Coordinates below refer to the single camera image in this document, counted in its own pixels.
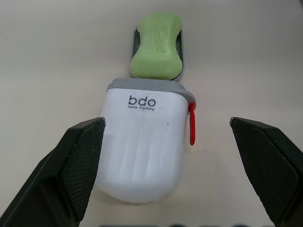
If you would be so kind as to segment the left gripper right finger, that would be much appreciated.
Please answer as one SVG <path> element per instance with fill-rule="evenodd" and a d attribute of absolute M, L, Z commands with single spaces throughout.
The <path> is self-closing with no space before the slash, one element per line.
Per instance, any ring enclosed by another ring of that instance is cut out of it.
<path fill-rule="evenodd" d="M 276 227 L 303 225 L 303 153 L 278 128 L 230 119 L 246 175 Z"/>

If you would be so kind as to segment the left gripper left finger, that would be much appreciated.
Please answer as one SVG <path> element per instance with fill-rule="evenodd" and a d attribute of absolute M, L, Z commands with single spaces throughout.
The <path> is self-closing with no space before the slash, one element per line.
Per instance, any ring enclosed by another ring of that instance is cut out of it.
<path fill-rule="evenodd" d="M 77 227 L 97 176 L 105 118 L 69 128 L 0 218 L 2 227 Z"/>

